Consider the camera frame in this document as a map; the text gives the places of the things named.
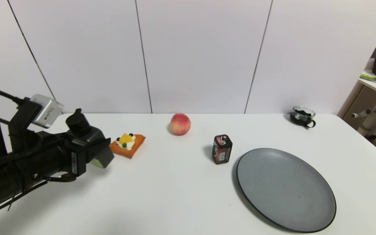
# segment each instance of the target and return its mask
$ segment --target white table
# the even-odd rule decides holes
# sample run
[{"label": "white table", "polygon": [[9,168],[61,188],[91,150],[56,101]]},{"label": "white table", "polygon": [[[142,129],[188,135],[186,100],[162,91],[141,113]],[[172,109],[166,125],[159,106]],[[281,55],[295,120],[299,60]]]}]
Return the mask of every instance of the white table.
[{"label": "white table", "polygon": [[[51,133],[67,130],[58,118]],[[340,118],[317,115],[306,130],[284,115],[188,115],[191,130],[169,134],[169,114],[86,114],[106,137],[146,136],[133,159],[88,165],[72,183],[49,183],[0,211],[0,235],[289,234],[259,219],[236,192],[236,160],[255,148],[292,153],[330,184],[333,223],[319,234],[376,234],[376,148]],[[213,137],[233,141],[230,162],[211,160]]]},{"label": "white table", "polygon": [[[364,71],[363,73],[375,76],[370,70]],[[359,79],[359,82],[376,91],[376,82],[367,81],[361,78]],[[362,123],[362,125],[358,128],[358,132],[361,135],[365,136],[376,121],[376,104],[372,111],[373,112],[364,120],[364,123]]]}]

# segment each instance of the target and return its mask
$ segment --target black cable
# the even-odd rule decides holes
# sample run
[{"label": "black cable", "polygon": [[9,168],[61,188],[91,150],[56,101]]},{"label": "black cable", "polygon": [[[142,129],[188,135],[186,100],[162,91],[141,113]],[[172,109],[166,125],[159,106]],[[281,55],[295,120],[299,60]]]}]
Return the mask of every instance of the black cable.
[{"label": "black cable", "polygon": [[0,118],[0,122],[1,122],[2,124],[9,125],[9,121],[7,121],[7,120],[5,120],[5,119]]},{"label": "black cable", "polygon": [[9,155],[6,155],[6,156],[2,156],[2,157],[0,157],[0,162],[7,162],[7,161],[13,161],[13,160],[16,160],[16,159],[21,159],[21,158],[30,156],[31,154],[36,152],[41,147],[41,144],[43,143],[43,138],[38,134],[36,134],[36,136],[38,137],[39,140],[36,143],[36,145],[33,146],[31,149],[25,150],[24,152],[21,152],[21,153],[15,153],[15,154],[9,154]]},{"label": "black cable", "polygon": [[18,98],[18,97],[15,97],[13,95],[10,95],[8,93],[5,93],[3,91],[0,91],[0,95],[2,95],[3,97],[6,97],[6,98],[9,98],[10,100],[14,101],[15,103],[17,103],[18,105],[21,105],[24,100],[21,99],[21,98]]},{"label": "black cable", "polygon": [[10,201],[8,201],[8,202],[2,204],[2,205],[0,206],[0,210],[1,210],[2,208],[6,207],[6,206],[8,206],[8,205],[10,205],[10,204],[12,204],[13,202],[17,201],[18,199],[22,198],[23,196],[27,195],[28,193],[30,193],[30,192],[32,192],[32,191],[34,191],[34,190],[40,188],[41,186],[43,186],[43,185],[45,185],[45,184],[47,184],[47,181],[45,181],[45,182],[43,182],[43,183],[39,183],[39,184],[33,186],[31,189],[29,189],[29,190],[23,192],[22,194],[18,195],[17,197],[15,197],[15,198],[11,199]]},{"label": "black cable", "polygon": [[36,180],[46,180],[46,181],[52,181],[52,182],[68,183],[68,182],[75,181],[76,175],[67,173],[67,174],[63,174],[61,177],[47,177],[47,176],[37,174]]}]

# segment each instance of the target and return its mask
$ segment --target plate rim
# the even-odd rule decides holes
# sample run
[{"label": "plate rim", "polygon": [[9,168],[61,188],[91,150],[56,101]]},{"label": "plate rim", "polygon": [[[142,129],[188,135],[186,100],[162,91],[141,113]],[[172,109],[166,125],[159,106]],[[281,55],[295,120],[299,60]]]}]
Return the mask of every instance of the plate rim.
[{"label": "plate rim", "polygon": [[273,149],[273,148],[257,148],[257,149],[252,149],[252,150],[249,150],[248,152],[246,152],[245,154],[243,154],[240,158],[239,158],[239,161],[237,162],[237,165],[236,165],[236,179],[237,179],[237,183],[239,184],[239,188],[240,190],[242,191],[243,195],[245,196],[245,198],[247,199],[247,201],[252,205],[253,208],[255,208],[261,215],[263,215],[266,219],[268,219],[269,221],[271,221],[272,223],[276,224],[277,226],[280,226],[281,228],[284,228],[284,229],[287,229],[289,231],[293,231],[293,232],[302,232],[302,233],[313,233],[313,232],[319,232],[325,228],[327,228],[328,226],[331,225],[331,223],[333,222],[333,220],[335,220],[335,217],[336,217],[336,212],[337,212],[337,203],[336,203],[336,197],[335,197],[335,194],[333,193],[333,190],[332,188],[330,187],[329,183],[327,182],[327,180],[314,168],[312,167],[310,164],[308,164],[306,161],[304,161],[303,159],[295,156],[294,154],[292,153],[288,153],[298,159],[300,159],[301,161],[303,161],[304,163],[306,163],[307,165],[309,165],[311,168],[313,168],[320,176],[321,178],[326,182],[327,186],[329,187],[330,191],[332,192],[332,195],[333,195],[333,201],[335,202],[335,212],[333,214],[333,217],[332,217],[332,220],[326,225],[324,226],[323,228],[321,229],[317,229],[317,230],[312,230],[312,231],[301,231],[301,230],[295,230],[295,229],[290,229],[286,226],[283,226],[283,225],[280,225],[279,223],[275,222],[274,220],[271,220],[269,217],[267,217],[264,213],[262,213],[258,208],[255,207],[255,205],[249,200],[249,198],[247,197],[247,195],[244,193],[243,189],[242,189],[242,185],[240,184],[240,181],[239,181],[239,164],[240,164],[240,161],[243,159],[243,157],[253,151],[253,150],[258,150],[258,149],[271,149],[271,150],[276,150],[276,151],[280,151],[280,152],[284,152],[284,153],[288,153],[288,152],[285,152],[285,151],[282,151],[282,150],[279,150],[279,149]]}]

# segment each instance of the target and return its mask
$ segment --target gray plate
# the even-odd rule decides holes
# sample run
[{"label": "gray plate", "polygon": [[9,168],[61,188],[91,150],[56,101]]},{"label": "gray plate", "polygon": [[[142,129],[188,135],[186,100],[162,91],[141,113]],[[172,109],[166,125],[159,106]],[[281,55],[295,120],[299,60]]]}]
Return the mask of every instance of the gray plate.
[{"label": "gray plate", "polygon": [[277,149],[254,149],[237,164],[249,202],[267,219],[296,232],[325,229],[336,215],[330,186],[309,164]]}]

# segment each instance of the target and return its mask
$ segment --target red tin can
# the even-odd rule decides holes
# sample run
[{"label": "red tin can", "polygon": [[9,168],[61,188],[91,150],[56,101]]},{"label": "red tin can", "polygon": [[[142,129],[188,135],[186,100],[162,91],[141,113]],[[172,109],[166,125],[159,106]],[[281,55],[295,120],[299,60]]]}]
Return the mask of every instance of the red tin can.
[{"label": "red tin can", "polygon": [[214,137],[212,155],[216,164],[228,162],[232,146],[233,143],[227,135],[218,135]]}]

